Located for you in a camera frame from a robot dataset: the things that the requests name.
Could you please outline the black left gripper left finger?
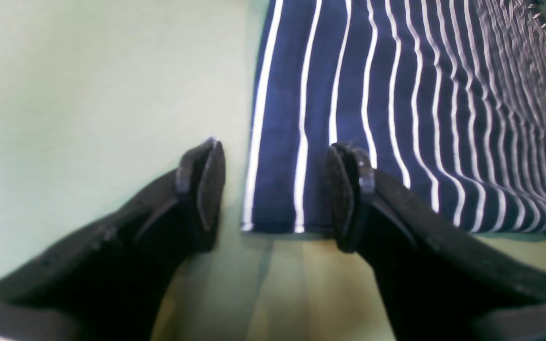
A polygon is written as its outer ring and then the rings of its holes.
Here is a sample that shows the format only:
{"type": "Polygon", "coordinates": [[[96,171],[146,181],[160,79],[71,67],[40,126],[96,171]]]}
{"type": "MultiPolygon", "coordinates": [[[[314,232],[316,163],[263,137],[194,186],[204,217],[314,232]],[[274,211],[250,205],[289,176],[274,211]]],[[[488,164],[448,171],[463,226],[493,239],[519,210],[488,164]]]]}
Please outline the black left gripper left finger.
{"type": "Polygon", "coordinates": [[[0,279],[0,341],[148,341],[176,270],[214,247],[221,142],[0,279]]]}

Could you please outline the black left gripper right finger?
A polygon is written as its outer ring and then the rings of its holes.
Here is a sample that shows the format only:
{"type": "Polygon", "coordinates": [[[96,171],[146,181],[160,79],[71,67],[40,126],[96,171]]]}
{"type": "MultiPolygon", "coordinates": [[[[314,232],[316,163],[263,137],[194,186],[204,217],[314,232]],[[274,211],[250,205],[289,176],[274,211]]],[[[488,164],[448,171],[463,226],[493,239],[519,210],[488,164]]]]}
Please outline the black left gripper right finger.
{"type": "Polygon", "coordinates": [[[338,248],[371,266],[399,341],[546,341],[546,272],[447,222],[343,144],[326,159],[338,248]]]}

